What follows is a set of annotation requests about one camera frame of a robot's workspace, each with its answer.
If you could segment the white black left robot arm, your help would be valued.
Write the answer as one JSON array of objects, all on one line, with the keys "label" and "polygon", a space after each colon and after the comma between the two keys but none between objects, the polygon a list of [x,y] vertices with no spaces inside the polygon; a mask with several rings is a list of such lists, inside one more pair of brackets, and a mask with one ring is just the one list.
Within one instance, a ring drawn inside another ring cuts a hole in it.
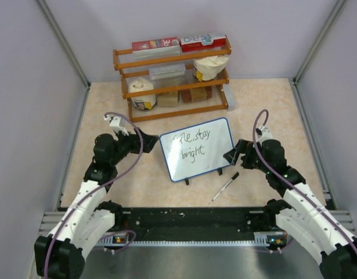
[{"label": "white black left robot arm", "polygon": [[130,153],[141,155],[154,148],[159,137],[136,129],[101,134],[95,139],[93,158],[78,194],[64,216],[46,236],[34,244],[37,274],[43,278],[80,278],[91,250],[109,230],[124,224],[121,206],[105,202],[119,177],[116,165]]}]

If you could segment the blue framed whiteboard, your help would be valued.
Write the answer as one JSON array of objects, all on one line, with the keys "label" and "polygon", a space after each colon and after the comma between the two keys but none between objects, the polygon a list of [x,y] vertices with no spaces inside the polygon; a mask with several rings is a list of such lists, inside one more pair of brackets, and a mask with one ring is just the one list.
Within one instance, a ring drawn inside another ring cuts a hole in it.
[{"label": "blue framed whiteboard", "polygon": [[228,167],[223,155],[234,148],[225,117],[161,134],[159,142],[168,175],[175,183]]}]

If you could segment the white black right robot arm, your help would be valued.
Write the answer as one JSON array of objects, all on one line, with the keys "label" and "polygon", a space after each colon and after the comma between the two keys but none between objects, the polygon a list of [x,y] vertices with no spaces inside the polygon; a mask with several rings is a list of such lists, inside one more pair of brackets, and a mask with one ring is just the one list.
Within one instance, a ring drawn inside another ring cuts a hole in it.
[{"label": "white black right robot arm", "polygon": [[281,198],[264,206],[264,225],[282,229],[315,260],[324,278],[357,278],[357,237],[347,230],[314,196],[303,176],[287,164],[285,151],[275,139],[263,143],[239,140],[224,153],[231,165],[265,173]]}]

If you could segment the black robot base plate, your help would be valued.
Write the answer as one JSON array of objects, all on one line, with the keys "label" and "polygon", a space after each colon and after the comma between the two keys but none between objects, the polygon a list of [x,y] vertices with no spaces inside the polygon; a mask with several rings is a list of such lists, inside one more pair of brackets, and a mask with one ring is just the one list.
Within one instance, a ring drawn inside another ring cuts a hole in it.
[{"label": "black robot base plate", "polygon": [[137,240],[245,240],[280,231],[258,207],[123,208],[113,231],[132,230]]}]

